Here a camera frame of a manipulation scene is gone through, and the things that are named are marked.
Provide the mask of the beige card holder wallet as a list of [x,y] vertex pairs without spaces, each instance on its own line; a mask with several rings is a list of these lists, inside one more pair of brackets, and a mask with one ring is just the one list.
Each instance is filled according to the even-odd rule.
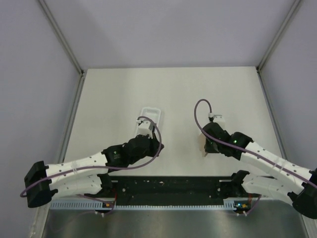
[[206,155],[208,154],[205,150],[205,144],[206,144],[206,137],[202,133],[200,133],[198,136],[198,147],[202,157],[206,157]]

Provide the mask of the clear plastic card tray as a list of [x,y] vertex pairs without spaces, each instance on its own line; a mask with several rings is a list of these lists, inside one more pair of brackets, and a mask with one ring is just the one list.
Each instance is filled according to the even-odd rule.
[[161,110],[158,108],[143,107],[136,120],[135,136],[144,135],[152,138],[154,123],[159,126]]

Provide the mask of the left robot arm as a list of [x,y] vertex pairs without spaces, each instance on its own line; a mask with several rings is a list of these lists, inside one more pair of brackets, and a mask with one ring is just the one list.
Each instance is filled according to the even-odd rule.
[[74,194],[108,196],[112,192],[108,173],[144,167],[149,163],[135,163],[146,157],[153,162],[163,148],[160,133],[139,134],[126,143],[72,162],[46,165],[38,161],[24,177],[25,188],[20,197],[27,199],[29,208],[37,208]]

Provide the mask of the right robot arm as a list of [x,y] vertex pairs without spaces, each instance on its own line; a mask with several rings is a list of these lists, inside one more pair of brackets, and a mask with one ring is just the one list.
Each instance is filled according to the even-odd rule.
[[297,212],[310,218],[317,217],[317,172],[293,164],[261,147],[249,136],[229,134],[216,122],[201,128],[213,149],[226,156],[250,164],[270,177],[248,174],[232,182],[237,196],[257,193],[290,204]]

